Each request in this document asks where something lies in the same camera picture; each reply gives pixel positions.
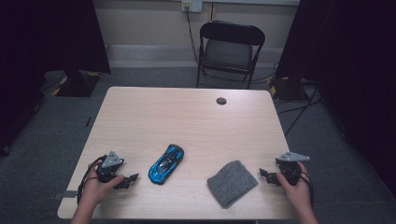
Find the gray cloth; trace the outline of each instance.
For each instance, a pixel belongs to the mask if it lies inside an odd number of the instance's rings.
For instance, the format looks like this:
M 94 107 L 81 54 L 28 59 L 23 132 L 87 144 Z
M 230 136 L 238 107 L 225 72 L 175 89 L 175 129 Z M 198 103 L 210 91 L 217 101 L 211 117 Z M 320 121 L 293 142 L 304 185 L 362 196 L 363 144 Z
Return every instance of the gray cloth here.
M 216 200 L 229 208 L 259 183 L 241 161 L 231 161 L 207 179 L 207 185 Z

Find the electrical outlet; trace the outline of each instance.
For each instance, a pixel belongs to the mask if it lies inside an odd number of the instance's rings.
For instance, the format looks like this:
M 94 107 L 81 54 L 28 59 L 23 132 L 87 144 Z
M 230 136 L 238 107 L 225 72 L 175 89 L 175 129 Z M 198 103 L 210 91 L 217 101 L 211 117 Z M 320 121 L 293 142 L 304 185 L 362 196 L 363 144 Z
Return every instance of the electrical outlet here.
M 192 12 L 202 12 L 202 1 L 192 1 Z
M 189 12 L 192 12 L 192 1 L 181 1 L 181 11 L 187 11 L 186 8 Z

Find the human hand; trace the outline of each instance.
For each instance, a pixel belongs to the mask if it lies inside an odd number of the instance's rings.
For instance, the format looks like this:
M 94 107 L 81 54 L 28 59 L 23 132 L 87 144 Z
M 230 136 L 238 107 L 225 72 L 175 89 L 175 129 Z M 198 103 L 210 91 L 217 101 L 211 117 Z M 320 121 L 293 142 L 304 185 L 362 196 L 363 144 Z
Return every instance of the human hand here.
M 81 203 L 88 203 L 96 206 L 105 198 L 110 189 L 117 186 L 124 179 L 123 175 L 119 175 L 107 183 L 100 182 L 95 172 L 95 167 L 101 164 L 102 163 L 99 161 L 91 168 L 83 188 L 80 200 Z
M 309 176 L 306 176 L 307 171 L 305 166 L 298 161 L 301 167 L 301 175 L 306 180 L 309 181 Z M 288 180 L 281 173 L 276 173 L 276 177 L 282 185 L 283 189 L 286 191 L 286 196 L 293 205 L 294 209 L 299 214 L 302 223 L 317 223 L 314 213 L 312 211 L 312 206 L 310 202 L 310 192 L 308 185 L 300 178 L 295 186 L 289 184 Z M 312 222 L 304 222 L 303 220 L 309 218 Z

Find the white wall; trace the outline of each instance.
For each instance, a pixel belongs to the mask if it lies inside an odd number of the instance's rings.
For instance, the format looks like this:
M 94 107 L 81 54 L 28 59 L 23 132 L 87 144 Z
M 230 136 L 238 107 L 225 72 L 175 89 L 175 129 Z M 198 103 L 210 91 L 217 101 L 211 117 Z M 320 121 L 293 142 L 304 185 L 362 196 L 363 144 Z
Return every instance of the white wall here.
M 107 45 L 190 46 L 189 25 L 179 1 L 94 0 Z M 214 19 L 248 23 L 266 35 L 265 49 L 283 49 L 297 6 L 214 4 Z M 190 14 L 191 29 L 198 42 L 199 28 L 210 20 L 212 4 L 204 2 L 202 13 Z

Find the toy car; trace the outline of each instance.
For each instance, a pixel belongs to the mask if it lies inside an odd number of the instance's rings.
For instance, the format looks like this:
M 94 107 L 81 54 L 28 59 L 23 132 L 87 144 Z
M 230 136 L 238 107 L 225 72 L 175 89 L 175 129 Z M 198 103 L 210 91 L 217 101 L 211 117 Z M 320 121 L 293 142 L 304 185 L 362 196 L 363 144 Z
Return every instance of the toy car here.
M 183 156 L 183 148 L 170 144 L 165 153 L 149 168 L 148 178 L 152 183 L 162 185 L 183 160 Z

